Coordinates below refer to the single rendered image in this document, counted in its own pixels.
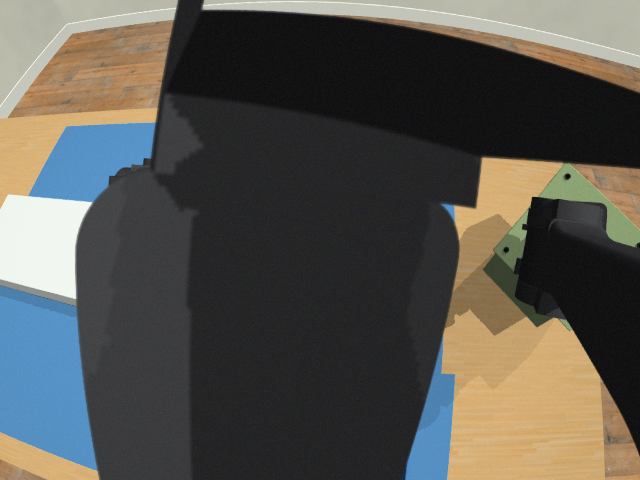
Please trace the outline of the blue flat mat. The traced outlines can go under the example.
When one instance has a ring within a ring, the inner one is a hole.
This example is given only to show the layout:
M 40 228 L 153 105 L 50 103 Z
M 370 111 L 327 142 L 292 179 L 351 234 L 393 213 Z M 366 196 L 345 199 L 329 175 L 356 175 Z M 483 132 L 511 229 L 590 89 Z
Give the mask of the blue flat mat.
M 155 122 L 66 126 L 28 196 L 93 202 L 109 176 L 151 158 Z M 447 480 L 455 374 L 443 338 L 407 480 Z M 97 471 L 76 306 L 0 286 L 0 432 Z

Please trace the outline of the blue open-top bin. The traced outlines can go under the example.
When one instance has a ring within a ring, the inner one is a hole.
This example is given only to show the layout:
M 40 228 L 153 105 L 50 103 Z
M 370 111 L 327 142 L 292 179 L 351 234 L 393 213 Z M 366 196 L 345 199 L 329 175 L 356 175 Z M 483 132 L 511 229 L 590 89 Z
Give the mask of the blue open-top bin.
M 401 476 L 401 478 L 399 480 L 407 480 L 408 468 L 409 468 L 409 460 L 408 460 L 408 463 L 407 463 L 406 468 L 404 470 L 404 473 L 402 474 L 402 476 Z

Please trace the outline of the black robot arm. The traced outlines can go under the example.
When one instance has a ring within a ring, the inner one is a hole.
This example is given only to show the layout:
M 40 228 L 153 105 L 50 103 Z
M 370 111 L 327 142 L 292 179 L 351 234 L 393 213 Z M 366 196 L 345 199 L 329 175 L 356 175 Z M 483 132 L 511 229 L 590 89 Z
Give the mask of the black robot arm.
M 476 209 L 482 158 L 640 169 L 640 93 L 432 31 L 203 4 L 178 0 L 151 158 L 76 238 L 99 480 L 399 480 L 459 261 L 441 204 Z M 606 226 L 603 203 L 532 197 L 515 297 L 568 321 L 640 456 L 640 248 Z

